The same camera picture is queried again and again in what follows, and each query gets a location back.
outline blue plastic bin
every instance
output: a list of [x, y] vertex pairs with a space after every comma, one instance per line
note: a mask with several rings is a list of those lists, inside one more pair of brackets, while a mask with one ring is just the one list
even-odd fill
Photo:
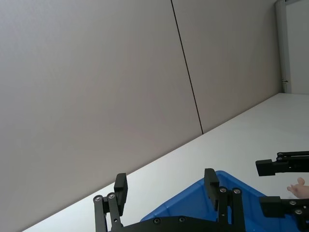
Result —
[[[242, 203], [245, 215], [247, 232], [298, 232], [295, 221], [291, 216], [286, 218], [266, 218], [262, 213], [259, 197], [265, 196], [251, 188], [230, 174], [216, 171], [220, 186], [228, 189], [242, 190]], [[187, 216], [215, 221], [217, 212], [214, 211], [207, 192], [204, 188], [204, 179], [201, 179], [160, 205], [141, 221], [155, 217]]]

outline white tabletop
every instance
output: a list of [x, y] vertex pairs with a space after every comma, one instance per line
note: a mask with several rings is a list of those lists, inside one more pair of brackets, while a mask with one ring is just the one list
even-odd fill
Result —
[[[286, 187], [299, 176], [309, 183], [309, 174], [259, 177], [255, 161], [274, 160], [279, 151], [303, 150], [309, 150], [309, 95], [278, 94], [128, 175], [122, 223], [139, 222], [203, 178], [205, 168], [224, 170], [266, 195], [291, 198]], [[108, 185], [25, 231], [95, 232], [92, 199], [112, 191], [113, 184]]]

